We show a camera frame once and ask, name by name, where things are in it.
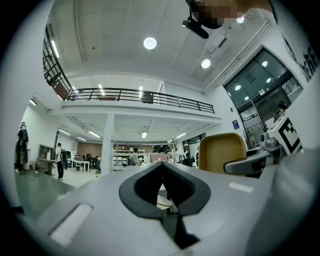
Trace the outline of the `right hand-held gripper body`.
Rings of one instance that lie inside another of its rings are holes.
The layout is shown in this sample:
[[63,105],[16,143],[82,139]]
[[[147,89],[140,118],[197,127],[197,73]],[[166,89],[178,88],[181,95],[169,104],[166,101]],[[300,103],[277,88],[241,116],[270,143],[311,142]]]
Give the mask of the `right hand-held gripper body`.
[[302,147],[300,138],[287,115],[281,115],[274,124],[260,136],[260,148],[273,157],[277,165],[287,156],[297,153]]

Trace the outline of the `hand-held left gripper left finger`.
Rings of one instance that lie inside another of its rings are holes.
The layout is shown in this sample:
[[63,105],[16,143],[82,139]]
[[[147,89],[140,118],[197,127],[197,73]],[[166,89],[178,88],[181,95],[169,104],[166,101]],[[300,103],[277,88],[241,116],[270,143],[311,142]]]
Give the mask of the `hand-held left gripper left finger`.
[[28,230],[51,256],[171,256],[180,248],[159,220],[122,203],[121,184],[150,164],[104,175],[53,203]]

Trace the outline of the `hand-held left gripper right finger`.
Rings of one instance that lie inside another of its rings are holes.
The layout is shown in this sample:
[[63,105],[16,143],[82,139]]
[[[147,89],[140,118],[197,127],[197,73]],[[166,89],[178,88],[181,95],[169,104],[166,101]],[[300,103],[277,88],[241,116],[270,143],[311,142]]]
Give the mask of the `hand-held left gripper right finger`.
[[164,163],[164,186],[178,208],[175,250],[165,256],[264,256],[266,204],[274,167],[260,178]]

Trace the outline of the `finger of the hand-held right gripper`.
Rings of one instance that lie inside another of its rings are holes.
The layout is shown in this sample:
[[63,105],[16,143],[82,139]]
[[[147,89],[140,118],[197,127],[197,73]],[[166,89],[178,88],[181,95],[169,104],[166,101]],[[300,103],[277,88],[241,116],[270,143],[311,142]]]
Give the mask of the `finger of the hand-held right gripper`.
[[223,170],[229,175],[255,175],[263,171],[266,166],[266,151],[251,149],[244,158],[224,163]]

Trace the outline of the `tan paper cup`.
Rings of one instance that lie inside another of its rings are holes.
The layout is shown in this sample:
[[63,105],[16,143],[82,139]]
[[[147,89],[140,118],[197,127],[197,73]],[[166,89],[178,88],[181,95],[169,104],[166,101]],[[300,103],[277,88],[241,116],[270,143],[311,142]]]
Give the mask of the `tan paper cup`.
[[225,163],[241,160],[246,156],[245,142],[240,135],[236,133],[210,135],[199,145],[198,168],[225,175]]

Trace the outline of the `clothes rack with garments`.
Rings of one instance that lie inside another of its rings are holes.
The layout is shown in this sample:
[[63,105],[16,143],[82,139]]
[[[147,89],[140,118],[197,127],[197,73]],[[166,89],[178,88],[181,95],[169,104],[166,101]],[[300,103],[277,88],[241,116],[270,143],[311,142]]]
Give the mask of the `clothes rack with garments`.
[[255,139],[255,135],[256,135],[256,130],[252,127],[250,128],[246,128],[244,130],[244,134],[246,137],[246,142],[247,142],[247,146],[248,149],[255,149],[257,147],[257,142]]

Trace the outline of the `white storage shelves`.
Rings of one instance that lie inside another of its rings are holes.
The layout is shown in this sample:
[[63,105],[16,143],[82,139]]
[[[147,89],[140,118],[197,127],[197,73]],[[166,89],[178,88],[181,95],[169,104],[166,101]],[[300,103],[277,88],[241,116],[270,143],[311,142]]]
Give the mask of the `white storage shelves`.
[[[126,167],[135,166],[130,165],[129,157],[131,154],[133,154],[134,147],[131,147],[129,150],[124,150],[123,148],[116,148],[113,150],[112,155],[112,172],[116,173],[119,171],[123,171]],[[145,157],[145,150],[139,150],[137,151],[136,155],[138,156],[138,161],[140,165],[144,165],[146,163],[146,157]]]

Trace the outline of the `white square pillar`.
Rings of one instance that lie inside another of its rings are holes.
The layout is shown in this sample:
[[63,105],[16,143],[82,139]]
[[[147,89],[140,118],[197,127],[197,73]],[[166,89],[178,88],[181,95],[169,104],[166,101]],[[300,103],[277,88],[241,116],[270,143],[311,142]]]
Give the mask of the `white square pillar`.
[[114,132],[115,132],[115,115],[112,113],[107,115],[104,133],[103,133],[101,163],[100,163],[102,176],[106,176],[112,173]]

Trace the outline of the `black framed glass entrance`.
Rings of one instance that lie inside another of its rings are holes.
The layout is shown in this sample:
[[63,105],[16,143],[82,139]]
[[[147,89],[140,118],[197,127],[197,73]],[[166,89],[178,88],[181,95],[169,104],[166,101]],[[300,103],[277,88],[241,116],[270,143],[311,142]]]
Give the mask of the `black framed glass entrance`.
[[244,131],[255,129],[257,147],[261,134],[274,123],[278,102],[290,106],[303,90],[292,72],[266,49],[260,50],[224,88],[240,115]]

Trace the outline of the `black bag on rack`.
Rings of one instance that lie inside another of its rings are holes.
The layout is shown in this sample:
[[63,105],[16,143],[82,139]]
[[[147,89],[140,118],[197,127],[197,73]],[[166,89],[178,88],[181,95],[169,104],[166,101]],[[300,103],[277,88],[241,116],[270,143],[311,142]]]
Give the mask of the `black bag on rack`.
[[167,154],[171,152],[171,148],[167,144],[152,146],[152,153]]

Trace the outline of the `grey open cabinet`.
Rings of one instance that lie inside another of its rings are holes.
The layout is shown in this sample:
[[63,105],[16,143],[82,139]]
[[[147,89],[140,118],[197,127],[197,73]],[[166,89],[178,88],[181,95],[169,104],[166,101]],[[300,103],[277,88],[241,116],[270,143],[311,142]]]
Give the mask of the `grey open cabinet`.
[[37,167],[45,174],[52,176],[55,164],[53,148],[39,144],[36,157]]

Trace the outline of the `white ceiling pipes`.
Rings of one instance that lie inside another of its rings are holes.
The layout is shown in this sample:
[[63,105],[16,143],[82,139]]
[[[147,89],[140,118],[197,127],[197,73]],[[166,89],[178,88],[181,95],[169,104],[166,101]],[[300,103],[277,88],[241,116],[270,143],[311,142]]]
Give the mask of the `white ceiling pipes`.
[[244,45],[244,47],[235,55],[235,57],[226,65],[224,69],[217,75],[217,77],[204,89],[201,94],[206,94],[213,89],[218,83],[220,83],[227,73],[237,64],[244,54],[252,47],[252,45],[264,34],[264,32],[270,26],[269,20],[265,20],[256,33],[250,38],[250,40]]

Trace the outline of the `person's grey t-shirt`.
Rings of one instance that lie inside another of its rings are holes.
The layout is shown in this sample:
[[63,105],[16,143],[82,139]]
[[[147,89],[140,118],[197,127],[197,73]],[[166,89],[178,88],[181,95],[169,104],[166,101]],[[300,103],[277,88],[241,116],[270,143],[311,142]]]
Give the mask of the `person's grey t-shirt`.
[[307,83],[320,85],[320,42],[311,32],[307,8],[298,0],[245,0],[246,9],[262,9],[273,15],[284,46]]

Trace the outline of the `white ceiling air conditioner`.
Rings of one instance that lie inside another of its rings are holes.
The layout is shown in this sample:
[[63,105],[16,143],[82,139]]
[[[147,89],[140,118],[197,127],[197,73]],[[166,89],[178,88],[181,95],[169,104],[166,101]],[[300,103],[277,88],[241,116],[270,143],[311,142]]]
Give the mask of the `white ceiling air conditioner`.
[[215,29],[205,43],[204,48],[210,53],[210,58],[220,58],[230,47],[236,31],[231,25]]

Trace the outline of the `black mezzanine railing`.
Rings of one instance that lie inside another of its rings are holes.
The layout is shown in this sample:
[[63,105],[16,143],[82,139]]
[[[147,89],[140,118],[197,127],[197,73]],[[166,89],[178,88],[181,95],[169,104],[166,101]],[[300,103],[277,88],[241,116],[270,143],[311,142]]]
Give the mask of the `black mezzanine railing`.
[[45,29],[45,36],[43,39],[42,63],[46,83],[63,102],[81,100],[109,102],[128,101],[186,108],[212,114],[215,113],[214,107],[209,103],[162,92],[99,86],[73,88],[58,61],[58,54],[54,51],[54,41],[51,39],[47,28]]

